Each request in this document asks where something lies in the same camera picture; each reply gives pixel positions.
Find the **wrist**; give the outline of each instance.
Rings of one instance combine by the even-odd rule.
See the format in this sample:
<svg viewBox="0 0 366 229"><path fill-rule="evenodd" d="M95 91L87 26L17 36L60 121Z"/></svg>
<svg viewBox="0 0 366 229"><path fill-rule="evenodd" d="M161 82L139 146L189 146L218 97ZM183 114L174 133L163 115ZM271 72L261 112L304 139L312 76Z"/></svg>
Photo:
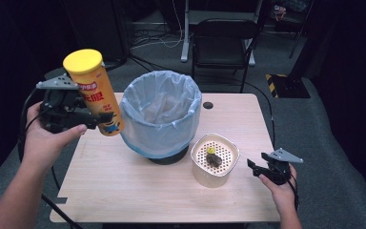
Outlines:
<svg viewBox="0 0 366 229"><path fill-rule="evenodd" d="M301 229L302 225L298 218L298 213L295 208L286 209L279 212L280 215L280 228Z"/></svg>
<svg viewBox="0 0 366 229"><path fill-rule="evenodd" d="M35 163L27 163L26 161L23 161L20 164L18 173L25 174L30 178L44 178L49 171L50 168L42 168L41 166L38 166Z"/></svg>
<svg viewBox="0 0 366 229"><path fill-rule="evenodd" d="M293 216L298 215L298 213L297 213L294 206L287 207L287 208L282 208L282 209L277 209L277 211L278 211L278 214L280 215L281 219L292 218Z"/></svg>

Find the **person's right hand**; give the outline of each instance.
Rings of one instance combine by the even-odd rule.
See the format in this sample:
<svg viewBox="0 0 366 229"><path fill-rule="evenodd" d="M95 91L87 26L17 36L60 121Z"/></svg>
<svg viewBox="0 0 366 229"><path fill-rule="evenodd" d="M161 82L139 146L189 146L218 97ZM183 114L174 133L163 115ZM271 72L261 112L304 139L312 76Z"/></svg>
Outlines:
<svg viewBox="0 0 366 229"><path fill-rule="evenodd" d="M296 170L291 164L290 170L291 174L293 175L293 177L290 179L290 182L295 187ZM277 208L278 214L281 215L285 212L295 210L295 195L293 189L288 183L276 185L264 175L260 175L259 178L261 182L272 192L273 201L275 203L275 207Z"/></svg>

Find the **white basket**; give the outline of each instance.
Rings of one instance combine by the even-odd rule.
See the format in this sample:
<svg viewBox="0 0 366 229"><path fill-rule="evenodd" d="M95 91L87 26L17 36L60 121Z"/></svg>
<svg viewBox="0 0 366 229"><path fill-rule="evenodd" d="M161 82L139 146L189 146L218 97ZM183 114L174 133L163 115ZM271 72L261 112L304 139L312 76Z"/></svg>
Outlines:
<svg viewBox="0 0 366 229"><path fill-rule="evenodd" d="M212 149L222 159L218 167L211 166L207 160L207 151ZM239 149L227 138L209 133L201 137L192 148L193 175L201 185L217 188L225 184L239 159Z"/></svg>

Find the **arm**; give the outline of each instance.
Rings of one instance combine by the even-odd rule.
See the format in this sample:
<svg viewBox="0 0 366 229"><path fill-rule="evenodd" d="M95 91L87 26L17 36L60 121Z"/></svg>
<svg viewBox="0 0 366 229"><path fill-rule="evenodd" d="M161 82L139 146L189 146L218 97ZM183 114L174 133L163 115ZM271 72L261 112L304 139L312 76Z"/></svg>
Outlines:
<svg viewBox="0 0 366 229"><path fill-rule="evenodd" d="M290 164L291 174L294 178L291 178L290 182L294 185L296 178L296 170ZM295 196L293 190L291 189L288 183L283 185L276 185L271 182L264 175L259 176L261 182L266 185L268 189L272 192L273 201L275 203L275 207L277 208L278 214L281 218L280 227L282 229L298 229L302 228L301 222L299 221L298 214L295 209Z"/></svg>
<svg viewBox="0 0 366 229"><path fill-rule="evenodd" d="M38 104L28 110L28 122L38 116ZM79 125L60 134L52 134L36 119L27 131L25 154L14 179L0 199L0 228L33 228L46 173L62 149L84 134Z"/></svg>

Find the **yellow lid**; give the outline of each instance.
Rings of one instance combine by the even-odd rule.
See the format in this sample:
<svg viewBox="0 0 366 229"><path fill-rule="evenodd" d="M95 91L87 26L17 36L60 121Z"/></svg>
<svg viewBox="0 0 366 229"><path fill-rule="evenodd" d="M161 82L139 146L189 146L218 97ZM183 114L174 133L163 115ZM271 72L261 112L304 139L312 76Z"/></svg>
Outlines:
<svg viewBox="0 0 366 229"><path fill-rule="evenodd" d="M99 67L102 63L102 54L96 50L79 50L72 52L63 61L68 73L84 74Z"/></svg>

